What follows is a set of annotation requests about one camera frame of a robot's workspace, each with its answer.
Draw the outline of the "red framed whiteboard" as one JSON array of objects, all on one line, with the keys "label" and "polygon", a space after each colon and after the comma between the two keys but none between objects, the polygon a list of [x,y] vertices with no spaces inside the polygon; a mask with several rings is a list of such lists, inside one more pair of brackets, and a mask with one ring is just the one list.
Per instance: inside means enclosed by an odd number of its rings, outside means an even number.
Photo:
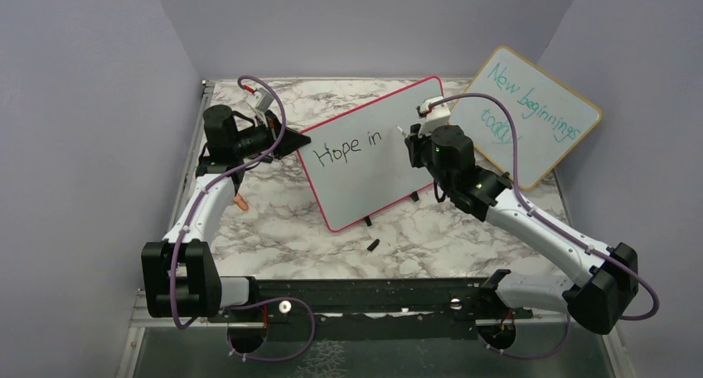
[{"label": "red framed whiteboard", "polygon": [[311,143],[298,156],[331,232],[431,185],[425,170],[410,166],[396,127],[409,132],[419,122],[417,107],[443,94],[442,80],[433,75],[302,131]]}]

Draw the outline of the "black marker cap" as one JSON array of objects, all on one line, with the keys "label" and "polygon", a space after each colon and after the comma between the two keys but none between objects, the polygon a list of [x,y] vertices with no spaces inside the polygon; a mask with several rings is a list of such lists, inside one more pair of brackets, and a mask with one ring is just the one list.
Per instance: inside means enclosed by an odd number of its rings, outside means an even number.
[{"label": "black marker cap", "polygon": [[366,249],[369,252],[372,252],[380,243],[381,241],[379,239],[375,239]]}]

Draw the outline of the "white whiteboard marker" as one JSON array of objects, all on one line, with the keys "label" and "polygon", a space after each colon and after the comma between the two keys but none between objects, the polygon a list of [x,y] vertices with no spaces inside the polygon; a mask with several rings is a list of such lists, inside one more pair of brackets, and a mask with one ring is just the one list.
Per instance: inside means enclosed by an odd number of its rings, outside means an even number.
[{"label": "white whiteboard marker", "polygon": [[397,126],[396,129],[401,134],[403,139],[408,139],[410,137],[410,135],[406,131],[404,131],[400,126]]}]

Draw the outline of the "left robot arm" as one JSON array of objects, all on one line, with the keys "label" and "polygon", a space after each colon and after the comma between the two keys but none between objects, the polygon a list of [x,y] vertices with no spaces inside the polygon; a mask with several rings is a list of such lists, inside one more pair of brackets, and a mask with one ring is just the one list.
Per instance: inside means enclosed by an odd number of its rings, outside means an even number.
[{"label": "left robot arm", "polygon": [[240,320],[260,310],[246,277],[222,278],[210,243],[227,206],[238,194],[245,159],[280,159],[310,144],[309,136],[284,128],[271,111],[256,125],[239,129],[236,111],[218,104],[203,113],[206,146],[198,160],[194,192],[174,226],[148,242],[141,261],[149,315],[156,318],[214,317],[228,308]]}]

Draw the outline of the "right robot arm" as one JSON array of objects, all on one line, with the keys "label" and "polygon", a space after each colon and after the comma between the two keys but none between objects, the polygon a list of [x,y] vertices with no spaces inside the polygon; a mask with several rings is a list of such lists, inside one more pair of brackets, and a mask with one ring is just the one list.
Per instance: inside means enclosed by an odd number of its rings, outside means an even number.
[{"label": "right robot arm", "polygon": [[509,308],[544,309],[566,313],[593,333],[610,333],[638,292],[636,251],[587,239],[552,216],[538,221],[540,208],[518,200],[507,174],[475,163],[471,139],[459,127],[443,125],[427,136],[419,130],[411,126],[405,146],[411,166],[426,169],[443,193],[437,200],[515,236],[562,273],[495,273],[478,295],[480,310],[499,317]]}]

